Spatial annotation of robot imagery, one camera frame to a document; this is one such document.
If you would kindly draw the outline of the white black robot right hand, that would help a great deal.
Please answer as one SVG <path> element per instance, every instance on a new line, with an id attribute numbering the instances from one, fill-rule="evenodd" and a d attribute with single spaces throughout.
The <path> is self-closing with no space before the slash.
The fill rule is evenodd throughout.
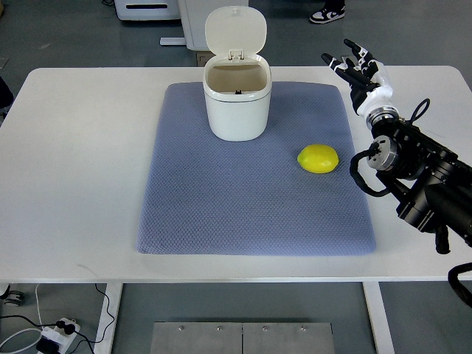
<path id="1" fill-rule="evenodd" d="M 344 39 L 356 59 L 340 61 L 328 53 L 322 60 L 350 87 L 350 98 L 354 112 L 367 118 L 377 108 L 390 106 L 393 88 L 385 66 L 373 54 L 359 44 Z"/>

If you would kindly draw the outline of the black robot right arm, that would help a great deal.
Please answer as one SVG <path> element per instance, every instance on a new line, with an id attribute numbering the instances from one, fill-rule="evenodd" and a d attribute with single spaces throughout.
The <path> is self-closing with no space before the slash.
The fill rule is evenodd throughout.
<path id="1" fill-rule="evenodd" d="M 398 217 L 433 233 L 437 253 L 447 254 L 450 230 L 471 244 L 471 166 L 414 125 L 429 104 L 424 99 L 410 119 L 390 106 L 368 113 L 374 140 L 351 158 L 350 175 L 367 195 L 392 194 Z"/>

